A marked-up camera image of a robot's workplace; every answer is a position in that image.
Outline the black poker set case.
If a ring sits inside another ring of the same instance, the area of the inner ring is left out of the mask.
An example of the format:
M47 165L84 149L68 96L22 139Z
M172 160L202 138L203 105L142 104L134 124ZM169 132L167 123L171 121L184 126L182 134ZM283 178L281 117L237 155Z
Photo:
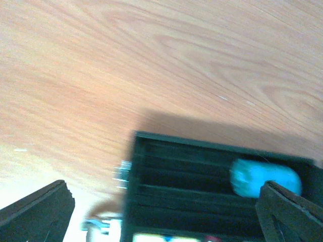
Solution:
M259 198L234 193L237 159L287 166L301 197L322 207L322 169L312 159L137 131L127 169L121 241L266 241Z

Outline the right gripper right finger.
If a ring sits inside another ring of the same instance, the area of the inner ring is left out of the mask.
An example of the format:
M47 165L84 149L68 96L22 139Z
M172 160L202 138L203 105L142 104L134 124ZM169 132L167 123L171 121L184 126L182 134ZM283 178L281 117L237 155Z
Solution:
M255 207L266 241L322 241L322 207L276 182L261 187Z

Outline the blue poker chip stack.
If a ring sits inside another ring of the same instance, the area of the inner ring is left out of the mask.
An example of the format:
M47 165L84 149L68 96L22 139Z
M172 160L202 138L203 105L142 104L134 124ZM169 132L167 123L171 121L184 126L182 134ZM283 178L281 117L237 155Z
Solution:
M237 159L230 168L232 189L241 197L259 198L260 189L267 181L274 181L298 195L302 193L299 175L287 166Z

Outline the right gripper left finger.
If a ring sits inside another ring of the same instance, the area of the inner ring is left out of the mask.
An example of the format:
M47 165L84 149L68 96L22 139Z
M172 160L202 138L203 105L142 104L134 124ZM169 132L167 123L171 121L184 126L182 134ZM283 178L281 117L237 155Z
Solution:
M1 241L63 241L75 208L57 180L1 209Z

